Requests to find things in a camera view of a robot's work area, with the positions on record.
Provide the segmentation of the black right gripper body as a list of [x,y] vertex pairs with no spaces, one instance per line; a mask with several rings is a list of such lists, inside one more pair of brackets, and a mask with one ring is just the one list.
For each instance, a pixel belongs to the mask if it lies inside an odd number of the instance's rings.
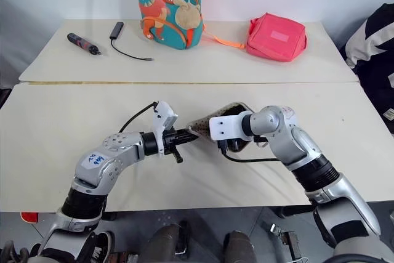
[[243,149],[242,139],[227,139],[219,141],[219,149],[221,152],[240,152]]

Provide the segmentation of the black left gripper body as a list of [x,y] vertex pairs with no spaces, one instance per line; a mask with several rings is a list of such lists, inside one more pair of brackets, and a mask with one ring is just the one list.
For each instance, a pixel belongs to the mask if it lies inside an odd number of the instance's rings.
[[164,154],[172,154],[176,163],[183,162],[183,158],[180,155],[177,146],[183,144],[184,136],[185,131],[183,129],[171,129],[169,131],[164,131],[163,133]]

